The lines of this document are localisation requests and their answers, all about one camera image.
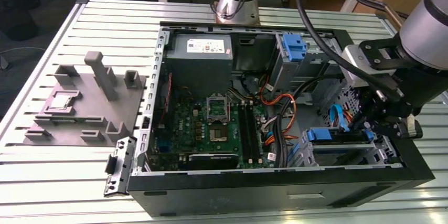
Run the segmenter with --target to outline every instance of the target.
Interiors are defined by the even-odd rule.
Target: aluminum work table
[[[345,29],[354,43],[394,32],[388,22],[368,14],[309,11],[309,16],[317,28]],[[132,197],[102,197],[112,147],[21,145],[56,84],[50,75],[57,65],[90,73],[84,55],[101,51],[102,63],[116,74],[137,70],[150,76],[162,20],[212,23],[214,18],[200,4],[89,0],[74,5],[0,123],[0,223],[448,223],[448,106],[441,97],[424,106],[417,117],[424,139],[414,140],[436,180],[356,208],[150,218]],[[293,9],[260,8],[260,20],[262,25],[302,27]]]

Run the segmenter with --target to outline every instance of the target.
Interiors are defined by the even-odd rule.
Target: floor
[[[38,49],[18,49],[5,53],[1,52],[18,47],[45,49],[73,7],[74,1],[76,0],[40,0],[41,5],[30,10],[38,27],[38,35],[32,39],[26,41],[12,41],[0,32],[0,54],[10,63],[9,69],[0,71],[0,119],[8,111],[44,51]],[[170,0],[170,2],[200,4],[209,4],[213,1],[217,0]],[[282,7],[281,0],[258,0],[258,5],[262,7]]]

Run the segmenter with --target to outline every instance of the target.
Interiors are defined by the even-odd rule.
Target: metal bracket
[[[365,40],[358,44],[370,67],[374,70],[389,70],[400,68],[412,68],[413,63],[402,58],[392,59],[389,53],[397,47],[397,40],[393,39],[376,39]]]
[[[106,161],[105,172],[108,173],[104,197],[125,196],[129,175],[132,170],[133,152],[136,146],[136,138],[125,137],[117,141],[113,154],[109,155]]]

